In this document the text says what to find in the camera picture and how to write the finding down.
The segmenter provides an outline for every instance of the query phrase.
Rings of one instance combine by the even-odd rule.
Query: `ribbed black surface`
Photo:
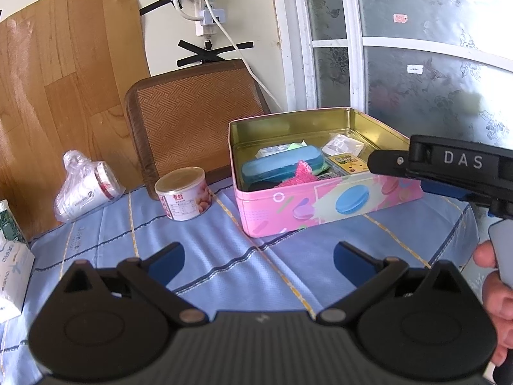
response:
[[[42,385],[66,382],[44,379]],[[406,385],[366,360],[343,329],[315,324],[306,312],[220,312],[183,329],[162,357],[111,385]],[[485,385],[479,376],[446,385]]]

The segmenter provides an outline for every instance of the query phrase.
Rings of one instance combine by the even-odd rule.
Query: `pink tin box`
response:
[[[284,188],[246,192],[243,163],[266,147],[305,141],[322,148],[335,134],[366,146],[365,162],[375,149],[406,150],[409,139],[378,120],[346,107],[302,110],[235,120],[229,126],[233,185],[244,231],[251,237],[276,235],[329,223],[417,200],[419,181],[370,172]]]

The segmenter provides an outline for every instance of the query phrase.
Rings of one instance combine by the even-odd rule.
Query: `wooden panel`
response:
[[[89,114],[120,103],[110,60],[102,0],[68,0],[71,44]]]
[[[40,0],[0,23],[0,42],[0,200],[25,235],[58,225],[67,150],[139,186],[120,101],[149,76],[137,0]]]
[[[127,129],[121,106],[95,114],[91,117],[94,137],[100,146],[101,158],[105,160],[125,187],[141,184],[137,154]]]

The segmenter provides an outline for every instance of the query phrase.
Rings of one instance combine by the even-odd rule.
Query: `gray handle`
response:
[[[513,220],[506,219],[492,224],[488,229],[492,241],[501,281],[513,287]],[[513,350],[508,351],[506,361],[495,368],[493,379],[497,385],[513,384]]]

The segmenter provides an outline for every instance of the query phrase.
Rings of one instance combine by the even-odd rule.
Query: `yellow label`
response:
[[[349,174],[367,172],[369,168],[367,164],[360,158],[350,154],[342,153],[328,158],[329,162],[333,162],[339,168],[342,168]]]

